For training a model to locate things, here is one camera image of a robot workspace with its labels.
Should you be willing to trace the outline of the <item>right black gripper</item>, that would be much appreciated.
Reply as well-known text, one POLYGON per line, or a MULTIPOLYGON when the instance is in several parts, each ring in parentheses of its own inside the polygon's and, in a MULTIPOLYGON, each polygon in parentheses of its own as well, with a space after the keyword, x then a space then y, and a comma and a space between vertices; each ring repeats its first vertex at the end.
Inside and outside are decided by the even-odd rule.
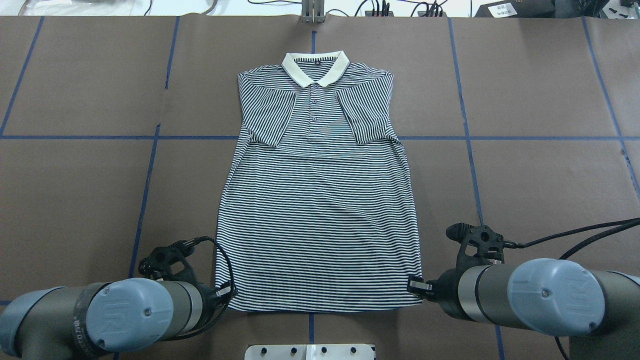
POLYGON ((407 291, 421 299, 438 303, 440 300, 441 286, 437 279, 424 280, 421 276, 409 275, 407 278, 407 291))

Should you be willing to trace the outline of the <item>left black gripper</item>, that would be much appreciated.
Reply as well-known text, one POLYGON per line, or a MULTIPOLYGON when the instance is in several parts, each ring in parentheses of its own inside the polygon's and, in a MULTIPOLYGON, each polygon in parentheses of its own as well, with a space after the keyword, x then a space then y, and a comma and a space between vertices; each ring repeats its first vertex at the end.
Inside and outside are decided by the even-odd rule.
POLYGON ((232 282, 224 282, 213 288, 202 284, 202 319, 211 319, 216 312, 226 309, 227 302, 237 293, 237 287, 232 282))

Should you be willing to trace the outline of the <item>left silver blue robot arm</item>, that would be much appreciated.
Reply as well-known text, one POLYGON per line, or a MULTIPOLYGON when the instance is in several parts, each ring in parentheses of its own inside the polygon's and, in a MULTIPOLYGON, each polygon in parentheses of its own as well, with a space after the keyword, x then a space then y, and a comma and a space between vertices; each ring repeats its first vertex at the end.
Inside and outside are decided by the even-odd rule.
POLYGON ((236 295, 185 280, 128 278, 27 292, 1 314, 1 351, 21 360, 97 360, 211 328, 236 295))

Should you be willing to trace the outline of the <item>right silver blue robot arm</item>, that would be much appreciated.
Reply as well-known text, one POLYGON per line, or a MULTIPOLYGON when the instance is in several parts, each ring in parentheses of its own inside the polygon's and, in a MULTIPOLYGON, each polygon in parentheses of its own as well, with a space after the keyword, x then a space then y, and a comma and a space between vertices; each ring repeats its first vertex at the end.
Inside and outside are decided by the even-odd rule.
POLYGON ((567 337, 570 360, 640 357, 638 276, 543 258, 411 275, 407 291, 461 321, 567 337))

